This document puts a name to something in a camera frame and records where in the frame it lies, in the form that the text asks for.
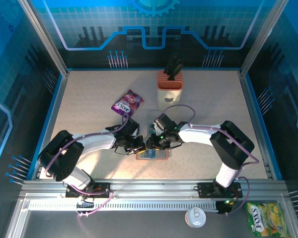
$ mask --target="beige table surface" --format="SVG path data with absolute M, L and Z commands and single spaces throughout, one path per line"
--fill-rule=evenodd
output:
M 158 115 L 156 74 L 156 70 L 72 71 L 52 137 L 63 129 L 72 134 L 91 133 L 119 124 L 121 116 L 110 108 L 128 89 L 145 101 L 132 118 L 141 125 L 141 134 L 146 136 L 148 118 Z M 246 166 L 241 175 L 266 179 L 237 72 L 183 70 L 183 75 L 180 103 L 196 110 L 192 123 L 215 125 L 225 120 L 234 122 L 254 142 L 252 154 L 260 160 L 258 165 Z M 167 114 L 179 122 L 187 120 L 191 113 L 187 108 L 178 108 Z M 172 157 L 168 160 L 139 161 L 135 155 L 123 156 L 113 150 L 101 150 L 81 156 L 77 166 L 93 178 L 100 179 L 213 179 L 221 164 L 212 146 L 185 143 L 172 150 Z

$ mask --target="chip bag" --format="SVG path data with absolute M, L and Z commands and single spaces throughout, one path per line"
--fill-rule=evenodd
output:
M 112 105 L 111 109 L 120 115 L 127 113 L 131 117 L 143 101 L 137 93 L 129 89 L 127 93 Z
M 248 202 L 245 209 L 248 213 L 248 226 L 254 236 L 291 238 L 280 204 Z

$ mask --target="purple snack bag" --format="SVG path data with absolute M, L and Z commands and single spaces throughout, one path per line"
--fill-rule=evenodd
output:
M 144 100 L 137 93 L 129 89 L 127 93 L 112 105 L 111 109 L 120 115 L 127 113 L 131 117 L 142 102 Z

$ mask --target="gear graphic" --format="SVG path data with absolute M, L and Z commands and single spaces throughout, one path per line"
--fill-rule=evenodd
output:
M 20 15 L 20 10 L 17 0 L 0 0 L 0 13 L 7 22 L 15 21 Z
M 169 10 L 174 9 L 180 0 L 129 0 L 129 3 L 138 10 L 139 14 L 156 17 L 157 15 L 162 16 L 164 13 L 169 14 Z

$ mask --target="paper cup lid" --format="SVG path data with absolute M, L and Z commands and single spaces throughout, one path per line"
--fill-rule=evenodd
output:
M 185 220 L 190 227 L 199 228 L 205 224 L 206 215 L 201 208 L 194 207 L 187 211 Z

